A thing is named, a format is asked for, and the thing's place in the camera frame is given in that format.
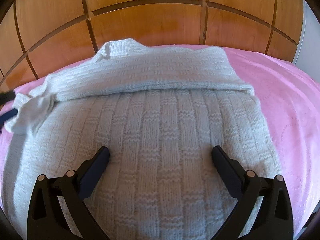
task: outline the panel groove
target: panel groove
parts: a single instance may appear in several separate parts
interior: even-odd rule
[[[292,62],[296,50],[297,45],[274,31],[267,55]]]
[[[87,6],[87,1],[86,0],[82,0],[82,6],[83,6],[84,14],[88,15],[88,6]],[[90,20],[88,18],[89,18],[89,15],[87,16],[86,22],[87,22],[87,27],[88,27],[88,31],[89,31],[92,47],[93,47],[94,52],[97,53],[98,52],[97,41],[96,41],[96,38],[95,38],[93,30],[92,30],[91,22],[90,22]]]
[[[298,43],[302,22],[303,0],[277,0],[277,15],[274,27]]]
[[[128,2],[122,2],[113,4],[110,6],[102,7],[100,9],[92,11],[94,16],[127,8],[137,5],[147,5],[147,4],[154,4],[154,3],[183,3],[183,4],[194,4],[194,5],[202,5],[202,0],[132,0]]]
[[[94,33],[93,33],[91,22],[89,19],[87,19],[86,22],[87,22],[87,27],[88,27],[91,43],[93,46],[93,50],[95,53],[97,53],[98,52],[98,45],[97,45],[96,37],[94,36]]]
[[[82,0],[16,0],[16,4],[26,50],[61,25],[85,15]]]
[[[86,20],[52,36],[28,55],[39,77],[93,56]]]
[[[41,45],[42,43],[44,43],[45,41],[47,41],[48,39],[50,39],[51,37],[53,37],[54,35],[58,34],[59,32],[65,30],[66,28],[71,27],[72,25],[75,25],[81,21],[84,21],[87,19],[87,15],[81,15],[67,23],[65,23],[64,25],[61,25],[59,28],[53,30],[52,32],[50,32],[49,34],[47,34],[46,36],[44,36],[41,40],[39,40],[36,44],[34,44],[30,49],[29,52],[33,51],[35,48],[37,48],[39,45]]]
[[[271,24],[271,32],[270,32],[269,41],[268,41],[268,44],[267,44],[267,47],[266,47],[266,52],[264,54],[268,53],[268,50],[269,50],[269,47],[270,47],[270,43],[271,43],[271,39],[272,39],[272,35],[273,35],[272,27],[275,26],[275,22],[276,22],[277,3],[278,3],[278,0],[275,0],[275,5],[274,5],[274,9],[273,9],[273,18],[272,18],[272,24]]]
[[[213,7],[213,8],[216,8],[216,9],[220,9],[220,10],[224,10],[224,11],[228,11],[228,12],[232,12],[232,13],[235,13],[235,14],[238,14],[238,15],[241,15],[241,16],[244,16],[246,18],[249,18],[253,21],[256,21],[262,25],[265,25],[266,27],[270,28],[271,25],[267,22],[265,22],[264,20],[261,20],[259,19],[258,17],[255,17],[249,13],[246,13],[244,11],[241,11],[241,10],[238,10],[238,9],[235,9],[235,8],[232,8],[230,6],[227,6],[227,5],[223,5],[223,4],[220,4],[220,3],[215,3],[215,2],[207,2],[208,6],[209,7]]]
[[[264,53],[271,28],[240,14],[208,8],[206,45]]]
[[[293,39],[291,39],[287,34],[283,33],[281,30],[277,29],[276,27],[272,27],[272,29],[279,33],[280,35],[284,36],[285,38],[287,38],[289,41],[291,41],[292,43],[294,43],[295,45],[298,45],[298,43],[296,43]]]
[[[16,31],[17,31],[17,35],[18,35],[18,39],[19,39],[19,42],[20,42],[20,46],[21,46],[22,52],[23,52],[23,54],[26,55],[26,60],[27,60],[27,62],[29,64],[29,67],[30,67],[32,73],[35,75],[35,78],[39,79],[35,69],[33,68],[33,65],[31,64],[31,62],[29,60],[28,53],[26,53],[26,49],[24,48],[24,45],[23,45],[23,42],[22,42],[22,39],[21,39],[19,26],[18,26],[18,20],[17,20],[16,1],[13,2],[13,16],[14,16],[14,23],[16,25]]]
[[[199,44],[205,44],[205,34],[208,25],[208,5],[207,0],[202,0],[201,5],[201,19],[200,19],[200,35],[199,35]]]
[[[14,68],[27,56],[27,52],[24,53],[17,61],[13,64],[13,66],[8,70],[8,72],[4,75],[3,79],[0,81],[0,86],[5,81],[5,79],[9,76],[9,74],[14,70]]]

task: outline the knit pattern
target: knit pattern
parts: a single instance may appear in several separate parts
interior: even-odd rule
[[[273,178],[280,167],[250,86],[210,85],[217,89],[173,86],[55,103],[35,134],[12,139],[3,185],[11,223],[26,239],[37,176],[76,170],[104,145],[111,159],[85,203],[111,239],[211,239],[236,204],[213,166],[212,148],[221,145],[259,176]],[[79,234],[63,200],[61,205]]]

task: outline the white knit sweater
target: white knit sweater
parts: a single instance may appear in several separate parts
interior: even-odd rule
[[[24,238],[37,176],[77,169],[101,145],[111,160],[85,202],[111,239],[210,239],[236,203],[212,164],[215,145],[260,176],[280,172],[253,88],[221,48],[109,42],[14,105],[3,203]]]

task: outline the pink bedspread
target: pink bedspread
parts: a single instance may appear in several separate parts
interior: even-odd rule
[[[200,49],[202,45],[180,45]],[[292,63],[261,53],[224,48],[238,76],[253,85],[260,99],[273,143],[279,153],[297,234],[320,200],[320,85]],[[67,66],[78,66],[80,61]],[[44,78],[18,87],[28,93]],[[8,111],[12,103],[1,110]],[[2,174],[12,134],[0,136],[0,196]]]

